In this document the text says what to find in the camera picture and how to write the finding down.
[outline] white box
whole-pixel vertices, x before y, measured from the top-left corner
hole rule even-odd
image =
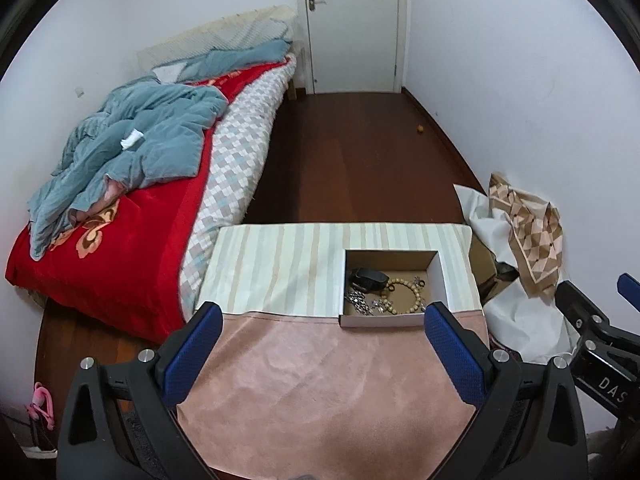
[[[348,278],[353,269],[365,267],[384,272],[389,278],[400,278],[411,281],[419,276],[425,281],[422,290],[422,298],[425,304],[441,301],[447,308],[447,290],[442,270],[442,260],[438,251],[387,251],[387,250],[347,250],[343,253],[344,281],[342,283],[342,295],[349,290]],[[367,294],[367,301],[380,298],[379,294]],[[405,312],[415,301],[413,293],[402,285],[396,285],[396,290],[389,295],[394,302],[394,307],[400,312]],[[343,328],[385,328],[385,327],[412,327],[422,326],[424,314],[397,314],[389,312],[380,314],[375,310],[373,316],[364,316],[356,312],[353,305],[343,299],[339,317],[340,326]]]

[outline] checkered bedding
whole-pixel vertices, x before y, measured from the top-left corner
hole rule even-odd
[[[209,181],[180,270],[180,306],[191,319],[221,227],[237,225],[254,196],[269,151],[276,110],[296,71],[296,58],[248,85],[217,126]]]

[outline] red blanket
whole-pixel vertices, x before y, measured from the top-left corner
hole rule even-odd
[[[217,86],[231,102],[244,86],[282,64],[255,66],[199,84]],[[162,343],[184,325],[178,279],[209,177],[214,128],[205,132],[196,177],[121,197],[59,240],[62,243],[39,262],[30,257],[25,227],[9,256],[7,280],[126,333]]]

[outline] silver screw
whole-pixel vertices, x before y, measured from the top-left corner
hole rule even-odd
[[[84,359],[82,359],[82,361],[80,361],[80,367],[82,368],[82,370],[88,370],[94,365],[94,363],[95,361],[93,357],[85,357]]]
[[[504,350],[495,350],[494,359],[499,363],[505,363],[509,360],[509,353]]]
[[[153,350],[147,348],[138,354],[138,361],[148,363],[154,357],[156,357],[156,353]]]
[[[554,357],[554,364],[556,365],[556,368],[560,368],[561,370],[564,370],[567,367],[566,359],[560,356]]]

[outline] geometric patterned bag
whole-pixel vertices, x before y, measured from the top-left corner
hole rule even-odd
[[[496,174],[492,174],[489,183],[489,204],[505,211],[511,220],[509,245],[527,295],[553,299],[562,266],[558,210],[550,202],[513,189]]]

